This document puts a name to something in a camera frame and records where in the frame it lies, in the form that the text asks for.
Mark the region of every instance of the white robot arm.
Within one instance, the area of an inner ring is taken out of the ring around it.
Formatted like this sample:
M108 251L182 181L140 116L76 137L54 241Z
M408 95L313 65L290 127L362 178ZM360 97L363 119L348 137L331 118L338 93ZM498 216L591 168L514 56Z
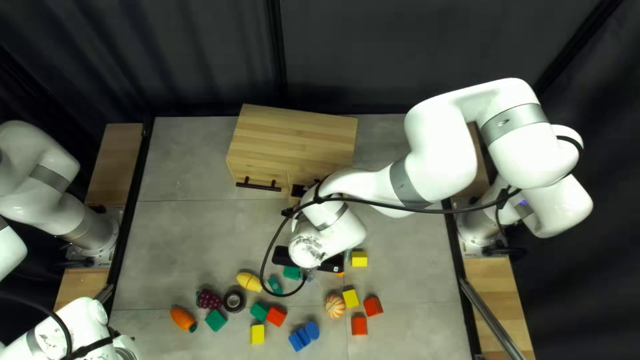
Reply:
M408 208L426 208L450 197L467 187L476 174L476 154L466 126L473 121L500 173L481 202L495 200L507 185L522 189L501 210L505 224L522 218L534 234L548 237L589 215L591 198L573 176L566 176L576 165L579 151L557 136L567 136L581 145L582 139L567 127L549 124L533 90L519 79L471 86L414 106L404 118L411 153L377 172L336 172L321 183L317 195L337 197L344 193ZM305 194L302 205L314 200L317 186ZM524 204L526 211L519 213ZM390 217L412 214L374 207ZM365 238L365 226L345 202L313 204L302 212L305 217L294 222L289 244L289 255L300 267L314 268ZM469 231L484 233L485 237L495 235L497 227L490 224L495 221L489 216L491 211L477 213L488 219L471 222L474 227Z
M65 193L78 170L78 162L37 127L5 122L0 126L0 215L60 236L88 256L109 250L115 243L115 225ZM25 244L3 217L0 281L27 254ZM0 297L16 299L6 294ZM76 299L57 314L69 329L73 351L109 337L107 314L97 300ZM99 345L80 358L142 359L132 339L124 335ZM7 347L0 346L0 360L62 359L66 353L63 331L51 317Z

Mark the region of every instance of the red block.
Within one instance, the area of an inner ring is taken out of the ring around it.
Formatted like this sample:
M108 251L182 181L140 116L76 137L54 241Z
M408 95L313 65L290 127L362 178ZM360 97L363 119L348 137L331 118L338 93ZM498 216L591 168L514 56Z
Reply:
M354 316L351 318L351 335L367 334L367 318L364 316Z
M365 300L363 303L364 309L367 311L367 316L372 317L374 315L382 314L382 304L377 296L373 296Z
M267 313L267 321L277 327L280 327L280 325L282 325L282 322L286 317L287 312L275 306L271 306L271 309L269 309L269 312Z

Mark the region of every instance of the toy carrot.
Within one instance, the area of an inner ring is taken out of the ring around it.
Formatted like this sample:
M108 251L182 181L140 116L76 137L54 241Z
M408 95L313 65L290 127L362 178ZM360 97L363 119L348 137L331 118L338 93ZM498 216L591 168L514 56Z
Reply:
M171 309L171 318L182 330L194 332L198 327L196 325L196 321L191 317L191 315L189 315L189 313L185 310L178 309L177 307Z

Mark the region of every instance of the green block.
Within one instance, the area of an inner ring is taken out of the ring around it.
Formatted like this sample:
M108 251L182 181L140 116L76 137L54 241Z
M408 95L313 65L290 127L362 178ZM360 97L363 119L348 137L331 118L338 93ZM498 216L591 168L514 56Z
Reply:
M269 308L267 307L267 305L262 304L261 302L256 302L252 307L251 307L251 315L253 315L256 319L260 320L260 321L264 321L264 319L267 318L267 313L269 312Z
M271 276L269 278L269 285L274 293L282 295L282 288L280 287L280 284L278 284L278 279L276 279L275 276Z
M297 266L285 266L284 277L294 280L300 280L300 268Z
M218 310L211 311L211 314L209 314L204 321L206 321L211 330L215 332L222 329L227 323L227 319L225 319Z

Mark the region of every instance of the roll of tape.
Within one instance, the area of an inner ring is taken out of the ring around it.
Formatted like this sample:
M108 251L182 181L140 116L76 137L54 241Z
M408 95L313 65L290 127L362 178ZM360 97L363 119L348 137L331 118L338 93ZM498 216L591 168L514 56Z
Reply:
M240 291L231 290L225 294L222 304L229 313L239 313L246 306L246 299Z

